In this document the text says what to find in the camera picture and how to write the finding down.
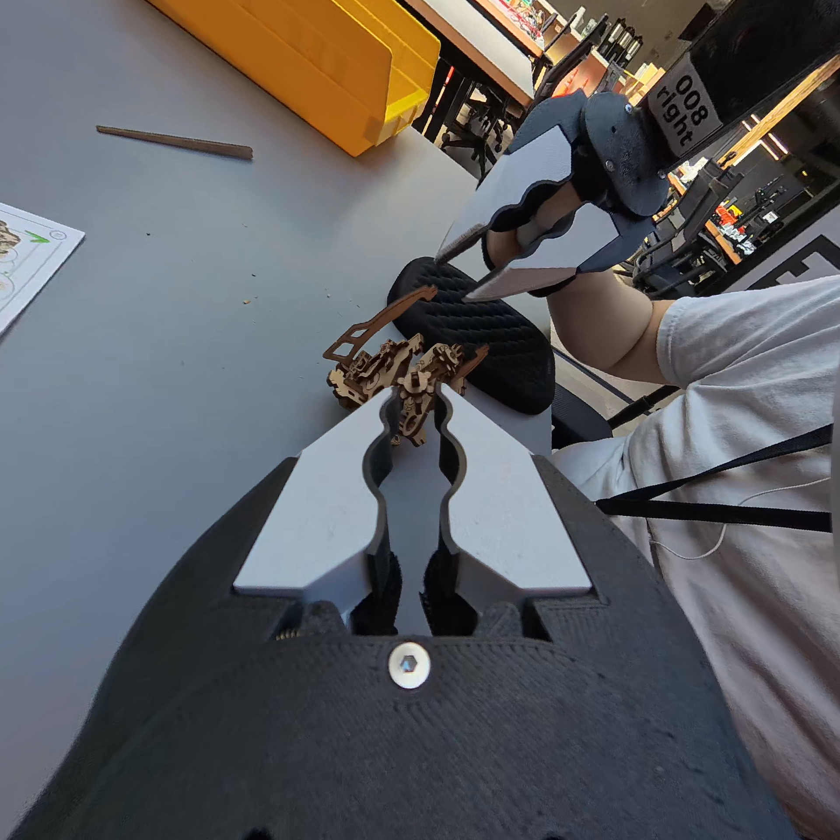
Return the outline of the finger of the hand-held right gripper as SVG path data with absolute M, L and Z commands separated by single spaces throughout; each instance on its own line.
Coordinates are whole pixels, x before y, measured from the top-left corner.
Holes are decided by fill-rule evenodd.
M 572 147 L 561 126 L 552 126 L 525 143 L 511 145 L 458 212 L 435 260 L 450 262 L 490 231 L 505 232 L 525 224 L 533 211 L 533 193 L 553 192 L 572 173 Z
M 496 269 L 465 295 L 466 302 L 495 301 L 540 291 L 574 277 L 591 257 L 620 235 L 619 216 L 586 203 L 568 225 L 550 230 L 521 247 L 520 254 Z

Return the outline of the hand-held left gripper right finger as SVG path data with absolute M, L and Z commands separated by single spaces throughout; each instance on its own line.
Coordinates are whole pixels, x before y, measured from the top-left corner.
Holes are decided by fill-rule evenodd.
M 439 512 L 436 635 L 549 637 L 537 601 L 592 581 L 531 451 L 450 385 L 436 393 Z

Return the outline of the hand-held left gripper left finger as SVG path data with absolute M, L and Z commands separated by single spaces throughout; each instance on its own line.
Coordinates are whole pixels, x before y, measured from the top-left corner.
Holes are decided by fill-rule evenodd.
M 380 486 L 400 413 L 396 388 L 385 388 L 290 459 L 237 594 L 330 602 L 356 631 L 396 629 L 401 573 Z

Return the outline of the wooden gear model assembly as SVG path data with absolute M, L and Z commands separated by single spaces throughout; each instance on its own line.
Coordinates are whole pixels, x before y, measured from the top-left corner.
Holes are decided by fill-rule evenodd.
M 399 298 L 372 319 L 359 322 L 341 335 L 323 354 L 336 362 L 327 382 L 339 403 L 353 411 L 377 393 L 395 387 L 402 401 L 398 431 L 392 445 L 403 439 L 415 447 L 426 443 L 424 424 L 435 406 L 435 387 L 448 384 L 458 394 L 466 391 L 466 377 L 488 355 L 489 345 L 478 347 L 471 360 L 466 359 L 460 344 L 436 343 L 425 348 L 424 337 L 417 332 L 410 339 L 385 341 L 377 353 L 362 348 L 384 326 L 404 314 L 417 301 L 431 301 L 437 295 L 434 286 L 424 286 Z

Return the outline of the person's right forearm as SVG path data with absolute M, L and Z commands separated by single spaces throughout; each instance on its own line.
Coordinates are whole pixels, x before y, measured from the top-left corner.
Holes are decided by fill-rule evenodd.
M 652 301 L 606 270 L 576 276 L 547 302 L 562 345 L 577 361 L 630 382 L 668 383 L 657 340 L 675 301 Z

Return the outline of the person's right hand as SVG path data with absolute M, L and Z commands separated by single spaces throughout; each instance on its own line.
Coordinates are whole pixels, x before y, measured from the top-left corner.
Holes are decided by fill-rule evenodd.
M 571 182 L 564 183 L 546 199 L 522 225 L 504 232 L 489 231 L 486 250 L 494 267 L 502 267 L 517 258 L 523 248 L 549 232 L 560 220 L 573 215 L 582 201 Z

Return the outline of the black mesh office chair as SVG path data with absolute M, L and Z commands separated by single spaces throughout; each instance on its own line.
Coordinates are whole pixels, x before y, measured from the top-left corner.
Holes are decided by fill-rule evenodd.
M 506 132 L 518 131 L 524 108 L 506 92 L 468 78 L 458 83 L 454 94 L 444 119 L 440 148 L 470 151 L 470 159 L 479 168 L 478 181 L 482 182 L 501 156 Z

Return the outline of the black wrist rest pad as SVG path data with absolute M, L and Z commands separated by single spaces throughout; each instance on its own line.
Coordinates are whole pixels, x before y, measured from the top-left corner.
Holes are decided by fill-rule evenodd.
M 550 408 L 554 395 L 554 361 L 550 342 L 518 310 L 504 301 L 464 301 L 477 283 L 453 266 L 439 266 L 421 257 L 404 266 L 387 295 L 387 303 L 420 287 L 433 286 L 431 301 L 416 301 L 394 320 L 400 334 L 423 335 L 424 348 L 458 344 L 470 360 L 488 347 L 487 357 L 467 381 L 510 409 L 538 415 Z

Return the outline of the wooden edged desk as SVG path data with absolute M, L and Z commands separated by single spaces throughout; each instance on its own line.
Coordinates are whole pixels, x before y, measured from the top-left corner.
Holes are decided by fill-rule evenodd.
M 399 3 L 439 41 L 427 103 L 413 119 L 414 129 L 434 143 L 444 131 L 444 120 L 460 81 L 471 79 L 504 91 L 524 108 L 534 98 L 532 60 L 542 49 L 526 38 L 492 2 L 401 1 Z
M 838 58 L 673 170 L 669 179 L 679 185 L 669 188 L 667 208 L 710 163 L 741 176 L 723 201 L 736 217 L 764 201 L 785 218 L 838 183 Z

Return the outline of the white marker board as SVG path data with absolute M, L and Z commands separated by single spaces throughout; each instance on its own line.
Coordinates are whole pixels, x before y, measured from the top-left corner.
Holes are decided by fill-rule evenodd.
M 839 246 L 831 238 L 819 234 L 802 247 L 777 260 L 772 266 L 761 266 L 755 278 L 746 281 L 745 289 L 759 290 L 786 286 L 807 280 L 837 277 Z

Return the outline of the person in white shirt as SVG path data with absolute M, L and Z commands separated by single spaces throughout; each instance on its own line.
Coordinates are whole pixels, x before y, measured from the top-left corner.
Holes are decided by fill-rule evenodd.
M 682 393 L 627 436 L 553 453 L 598 501 L 697 476 L 834 421 L 838 277 L 666 312 L 657 357 Z M 614 518 L 703 646 L 741 740 L 806 838 L 838 838 L 838 546 L 830 532 Z

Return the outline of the yellow plastic bin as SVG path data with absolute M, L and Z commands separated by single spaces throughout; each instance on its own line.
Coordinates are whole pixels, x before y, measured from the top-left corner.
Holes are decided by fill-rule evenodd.
M 424 110 L 440 42 L 395 1 L 152 1 L 352 157 Z

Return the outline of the wooden wedge stick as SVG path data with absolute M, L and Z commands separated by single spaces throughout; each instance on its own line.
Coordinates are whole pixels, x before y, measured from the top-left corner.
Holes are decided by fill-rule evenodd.
M 241 161 L 252 161 L 254 159 L 254 152 L 251 147 L 237 143 L 224 143 L 211 140 L 186 138 L 164 133 L 121 129 L 105 125 L 97 125 L 96 131 L 100 134 L 120 137 L 127 140 L 137 140 L 151 144 L 159 144 L 176 149 L 223 156 Z

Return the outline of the white instruction booklet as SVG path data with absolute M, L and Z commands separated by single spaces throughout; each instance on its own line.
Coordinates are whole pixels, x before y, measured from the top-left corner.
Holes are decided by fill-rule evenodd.
M 1 204 L 1 333 L 84 240 L 85 233 Z

